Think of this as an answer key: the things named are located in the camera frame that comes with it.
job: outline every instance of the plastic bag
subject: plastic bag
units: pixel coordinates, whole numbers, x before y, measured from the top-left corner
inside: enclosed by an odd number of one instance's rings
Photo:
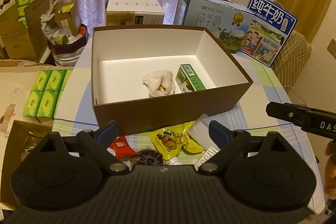
[[[187,133],[193,122],[186,122],[178,126],[166,127],[149,134],[155,148],[163,155],[164,160],[175,157],[183,147],[189,153],[200,153],[204,149]]]

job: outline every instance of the chair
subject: chair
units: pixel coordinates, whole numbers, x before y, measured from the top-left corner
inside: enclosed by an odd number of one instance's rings
[[[289,88],[285,85],[294,85],[310,54],[311,45],[301,33],[294,30],[271,67],[286,92]]]

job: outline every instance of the checkered tablecloth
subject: checkered tablecloth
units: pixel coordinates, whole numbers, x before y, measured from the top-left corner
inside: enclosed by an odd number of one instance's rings
[[[59,103],[53,131],[60,132],[62,136],[76,135],[87,128],[98,128],[91,103],[91,51],[92,38],[83,50]],[[323,187],[306,133],[291,123],[268,117],[265,111],[269,102],[290,102],[285,90],[271,68],[241,52],[233,56],[254,83],[231,111],[215,115],[212,119],[231,130],[248,130],[252,135],[265,136],[268,131],[280,132],[314,171],[317,186],[309,207],[316,213],[321,212],[325,206]],[[144,147],[153,148],[148,133],[127,136],[127,141],[135,151]],[[199,159],[201,155],[188,155],[182,149],[178,157],[182,163],[187,164],[193,159]]]

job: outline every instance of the electrical outlet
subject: electrical outlet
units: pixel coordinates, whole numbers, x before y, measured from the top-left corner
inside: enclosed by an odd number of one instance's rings
[[[331,53],[332,56],[336,56],[336,41],[335,39],[331,39],[329,46],[327,47],[328,52]]]

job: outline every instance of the red snack package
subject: red snack package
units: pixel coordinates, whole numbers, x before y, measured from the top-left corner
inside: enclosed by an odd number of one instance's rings
[[[116,138],[113,143],[111,143],[110,148],[115,151],[115,157],[117,159],[133,157],[138,154],[129,146],[125,136]]]
[[[83,26],[81,26],[81,27],[79,28],[79,32],[78,32],[78,33],[80,33],[81,35],[85,36],[85,33],[86,33],[85,28],[84,28]]]

